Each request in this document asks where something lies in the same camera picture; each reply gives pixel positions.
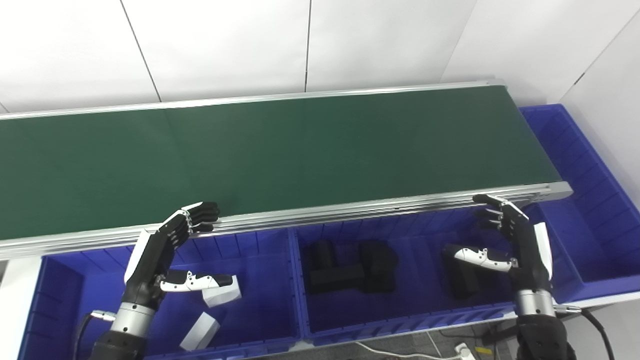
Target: green conveyor belt surface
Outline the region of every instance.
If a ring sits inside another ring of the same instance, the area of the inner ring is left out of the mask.
[[[0,120],[0,239],[551,183],[503,86]]]

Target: power strip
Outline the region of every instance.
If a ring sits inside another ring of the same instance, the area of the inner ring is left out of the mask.
[[[476,357],[466,343],[457,344],[454,349],[456,349],[456,353],[460,356],[460,360],[476,360]]]

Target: white cable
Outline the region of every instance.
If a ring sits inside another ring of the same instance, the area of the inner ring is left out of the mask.
[[[427,359],[432,359],[432,360],[458,360],[460,359],[460,355],[456,355],[456,356],[452,356],[452,357],[437,357],[437,356],[431,356],[431,355],[427,355],[427,354],[407,354],[407,355],[402,355],[402,354],[395,354],[393,352],[386,352],[386,351],[380,351],[380,350],[376,350],[374,348],[370,348],[367,345],[364,345],[363,343],[356,341],[356,344],[360,345],[361,347],[364,347],[365,349],[371,351],[371,352],[375,352],[376,354],[381,354],[381,355],[387,355],[387,356],[395,356],[395,357],[403,357],[403,358],[407,358],[407,357],[426,357]]]

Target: floor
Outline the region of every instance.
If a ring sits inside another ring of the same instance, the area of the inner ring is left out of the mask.
[[[509,349],[505,342],[497,344],[494,354],[482,354],[475,350],[475,346],[482,346],[480,340],[474,338],[466,338],[465,336],[480,336],[490,328],[495,327],[496,323],[479,324],[457,327],[454,329],[446,329],[441,332],[438,330],[423,331],[414,334],[405,334],[391,336],[381,339],[363,340],[367,346],[387,352],[397,354],[421,353],[437,357],[455,356],[454,347],[465,342],[472,350],[476,360],[513,360],[509,353]],[[308,350],[300,350],[278,354],[274,356],[262,357],[262,360],[382,360],[397,359],[385,355],[375,354],[355,343],[346,343],[343,345],[332,345],[329,347],[311,348]]]

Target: metal rail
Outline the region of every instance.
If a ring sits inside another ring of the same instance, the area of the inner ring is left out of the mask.
[[[563,181],[234,215],[220,218],[211,233],[198,237],[464,208],[476,205],[471,198],[477,193],[490,193],[512,201],[531,202],[562,199],[571,195],[572,190],[569,184]],[[0,260],[134,245],[142,229],[155,231],[159,225],[147,224],[3,240],[0,241]]]

